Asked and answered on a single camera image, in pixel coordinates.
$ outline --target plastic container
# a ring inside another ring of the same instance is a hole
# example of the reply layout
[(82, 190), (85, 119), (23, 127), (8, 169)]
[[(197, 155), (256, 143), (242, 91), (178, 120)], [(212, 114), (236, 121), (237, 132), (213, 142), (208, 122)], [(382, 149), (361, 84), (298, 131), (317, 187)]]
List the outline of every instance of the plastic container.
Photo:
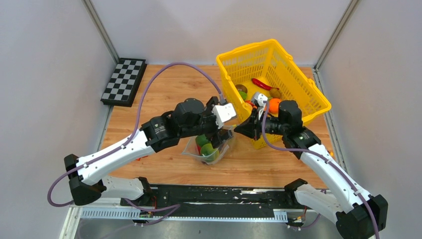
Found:
[[(231, 129), (231, 130), (234, 129), (233, 126), (224, 127), (224, 128)], [(188, 144), (185, 147), (185, 150), (183, 150), (182, 154), (192, 156), (196, 160), (201, 161), (208, 165), (216, 164), (233, 149), (235, 137), (236, 137), (235, 135), (236, 134), (233, 134), (233, 137), (231, 139), (227, 140), (223, 145), (220, 145), (218, 149), (215, 149), (215, 151), (208, 156), (200, 155), (200, 152), (198, 151), (197, 143), (195, 141), (196, 136), (191, 137), (189, 139)]]
[[(251, 109), (243, 101), (235, 85), (242, 84), (247, 87), (246, 100), (250, 100), (255, 92), (270, 96), (269, 91), (253, 84), (252, 78), (279, 88), (282, 93), (281, 100), (296, 101), (302, 110), (304, 125), (331, 109), (330, 102), (319, 91), (314, 81), (303, 74), (294, 63), (293, 57), (275, 39), (235, 48), (218, 55), (216, 60), (221, 72), (223, 93), (234, 105), (240, 122), (250, 116)], [(270, 142), (276, 142), (281, 136), (268, 134), (267, 138)], [(256, 149), (266, 146), (262, 137), (251, 141)]]

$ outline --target robotic arm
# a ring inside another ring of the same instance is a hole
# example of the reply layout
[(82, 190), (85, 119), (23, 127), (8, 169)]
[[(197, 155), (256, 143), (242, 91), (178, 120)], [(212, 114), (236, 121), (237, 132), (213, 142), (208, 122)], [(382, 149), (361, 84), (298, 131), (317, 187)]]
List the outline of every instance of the robotic arm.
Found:
[[(259, 108), (254, 108), (251, 116), (234, 129), (235, 132), (254, 140), (260, 138), (264, 101), (266, 96), (254, 95), (252, 102)], [(326, 195), (305, 180), (298, 179), (285, 186), (291, 204), (299, 203), (322, 214), (336, 224), (339, 233), (345, 239), (367, 239), (374, 235), (374, 227), (368, 210), (358, 197), (360, 193), (375, 216), (378, 230), (385, 228), (387, 201), (381, 195), (373, 197), (335, 162), (321, 144), (321, 140), (303, 126), (302, 112), (295, 101), (282, 101), (279, 104), (278, 117), (267, 117), (264, 128), (265, 133), (282, 135), (285, 147), (291, 149), (297, 159), (312, 168), (332, 191), (332, 195)]]
[[(70, 191), (75, 204), (86, 205), (100, 197), (141, 199), (151, 190), (145, 178), (122, 179), (108, 174), (137, 158), (175, 146), (181, 138), (205, 134), (214, 148), (223, 144), (232, 137), (232, 132), (222, 127), (225, 122), (236, 117), (236, 112), (232, 104), (218, 103), (217, 97), (211, 97), (206, 106), (199, 100), (186, 99), (178, 103), (174, 111), (144, 123), (126, 146), (123, 145), (127, 140), (125, 138), (91, 155), (66, 156), (64, 161), (67, 171), (80, 165), (84, 166), (69, 175)], [(91, 165), (86, 164), (117, 147), (121, 149)]]

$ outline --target transparent plastic bowl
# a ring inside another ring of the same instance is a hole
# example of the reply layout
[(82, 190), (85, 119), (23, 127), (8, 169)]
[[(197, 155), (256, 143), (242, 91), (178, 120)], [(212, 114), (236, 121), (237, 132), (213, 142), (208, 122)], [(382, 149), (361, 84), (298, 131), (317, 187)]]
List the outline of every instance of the transparent plastic bowl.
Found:
[[(230, 129), (233, 131), (234, 127), (233, 126), (224, 126), (225, 129)], [(193, 158), (195, 158), (198, 161), (201, 161), (205, 164), (211, 165), (211, 164), (216, 164), (218, 161), (220, 161), (225, 155), (227, 155), (234, 146), (234, 142), (235, 142), (235, 133), (233, 133), (233, 137), (229, 140), (227, 140), (224, 144), (220, 145), (220, 147), (218, 147), (218, 149), (215, 149), (215, 151), (207, 156), (202, 156), (200, 155), (200, 153), (198, 152), (198, 147), (197, 147), (197, 143), (195, 141), (196, 136), (191, 137), (189, 139), (188, 144), (185, 147), (185, 150), (183, 150), (182, 154), (183, 155), (189, 155), (192, 156)]]

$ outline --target perforated metal strip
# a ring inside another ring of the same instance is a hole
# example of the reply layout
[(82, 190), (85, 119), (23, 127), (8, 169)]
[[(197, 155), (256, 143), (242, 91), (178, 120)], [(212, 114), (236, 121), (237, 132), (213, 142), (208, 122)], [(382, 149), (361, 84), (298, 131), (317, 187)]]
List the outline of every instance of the perforated metal strip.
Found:
[[(81, 218), (83, 219), (129, 219), (129, 220), (157, 220), (160, 217), (140, 217), (141, 212), (132, 208), (84, 208)], [(211, 217), (168, 217), (165, 220), (173, 221), (205, 221), (205, 222), (266, 222), (286, 223), (287, 213), (275, 211), (273, 218), (211, 218)]]

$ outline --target checkered board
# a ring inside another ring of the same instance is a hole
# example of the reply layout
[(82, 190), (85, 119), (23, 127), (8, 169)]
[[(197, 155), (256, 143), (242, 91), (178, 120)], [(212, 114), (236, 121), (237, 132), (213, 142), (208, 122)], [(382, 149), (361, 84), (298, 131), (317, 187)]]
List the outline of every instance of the checkered board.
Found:
[(145, 60), (120, 58), (101, 97), (103, 104), (131, 107), (146, 65)]

